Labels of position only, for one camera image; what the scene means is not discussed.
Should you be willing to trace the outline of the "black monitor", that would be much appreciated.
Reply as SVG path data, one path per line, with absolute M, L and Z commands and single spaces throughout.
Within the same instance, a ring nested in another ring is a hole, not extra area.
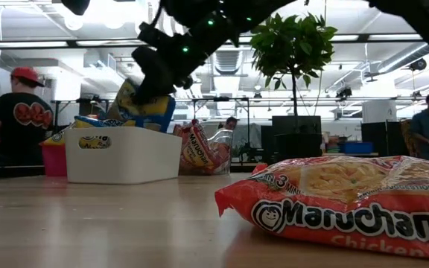
M 321 117 L 313 115 L 285 115 L 272 117 L 273 132 L 278 134 L 308 133 L 320 134 Z

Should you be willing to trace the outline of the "white plastic bin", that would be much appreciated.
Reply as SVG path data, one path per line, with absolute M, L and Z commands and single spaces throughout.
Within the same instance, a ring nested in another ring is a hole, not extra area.
M 79 140 L 106 136 L 105 149 L 83 149 Z M 72 183 L 135 185 L 179 174 L 182 139 L 139 127 L 96 127 L 65 131 L 67 178 Z

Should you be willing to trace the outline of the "black cabinet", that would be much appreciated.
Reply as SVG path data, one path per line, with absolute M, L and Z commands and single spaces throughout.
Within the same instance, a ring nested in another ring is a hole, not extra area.
M 399 122 L 385 121 L 361 124 L 363 142 L 371 142 L 379 156 L 407 155 L 407 148 Z

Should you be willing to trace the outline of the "clear plastic bin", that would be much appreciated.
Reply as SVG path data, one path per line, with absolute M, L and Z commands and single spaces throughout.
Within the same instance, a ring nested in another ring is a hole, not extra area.
M 214 151 L 214 155 L 216 156 L 216 159 L 217 159 L 216 143 L 222 142 L 222 143 L 229 144 L 232 150 L 232 137 L 233 137 L 233 134 L 231 130 L 218 130 L 213 137 L 207 138 L 209 146 Z

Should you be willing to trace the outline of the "orange Maruchan noodle packet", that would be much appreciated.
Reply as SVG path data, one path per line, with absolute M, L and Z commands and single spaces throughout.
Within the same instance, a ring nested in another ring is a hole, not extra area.
M 41 143 L 42 146 L 62 146 L 64 144 L 65 133 L 63 131 L 53 134 Z
M 288 159 L 214 195 L 273 235 L 429 258 L 429 161 L 410 156 Z

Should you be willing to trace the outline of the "silver ventilation duct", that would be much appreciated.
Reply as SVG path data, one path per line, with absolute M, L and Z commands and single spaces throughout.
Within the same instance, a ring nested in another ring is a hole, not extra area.
M 214 68 L 222 75 L 237 74 L 243 58 L 242 51 L 217 51 L 214 53 Z

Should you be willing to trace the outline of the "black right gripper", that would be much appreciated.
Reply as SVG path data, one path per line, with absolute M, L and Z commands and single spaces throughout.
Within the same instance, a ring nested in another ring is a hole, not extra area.
M 168 36 L 152 25 L 139 26 L 139 39 L 148 47 L 138 47 L 132 58 L 144 78 L 132 95 L 134 104 L 172 94 L 174 85 L 184 84 L 188 76 L 233 35 L 228 21 L 199 21 L 183 35 Z

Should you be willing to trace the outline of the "blue storage bin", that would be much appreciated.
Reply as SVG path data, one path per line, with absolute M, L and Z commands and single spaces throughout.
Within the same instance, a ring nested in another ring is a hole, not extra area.
M 340 143 L 339 148 L 345 154 L 370 154 L 373 152 L 373 143 L 348 141 Z

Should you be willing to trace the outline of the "green leafy plant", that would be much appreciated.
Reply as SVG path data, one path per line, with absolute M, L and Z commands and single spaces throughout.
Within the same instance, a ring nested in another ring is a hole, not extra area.
M 285 88 L 283 77 L 290 75 L 293 93 L 293 112 L 297 112 L 297 80 L 306 86 L 322 77 L 323 67 L 331 62 L 334 46 L 331 41 L 337 32 L 326 24 L 323 16 L 308 13 L 286 18 L 276 14 L 253 31 L 250 45 L 254 49 L 252 67 L 265 77 L 265 87 Z

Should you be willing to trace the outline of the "red plastic bin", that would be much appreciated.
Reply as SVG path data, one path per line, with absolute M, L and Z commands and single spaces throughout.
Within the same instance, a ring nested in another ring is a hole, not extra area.
M 42 160 L 46 176 L 67 176 L 64 145 L 43 145 Z

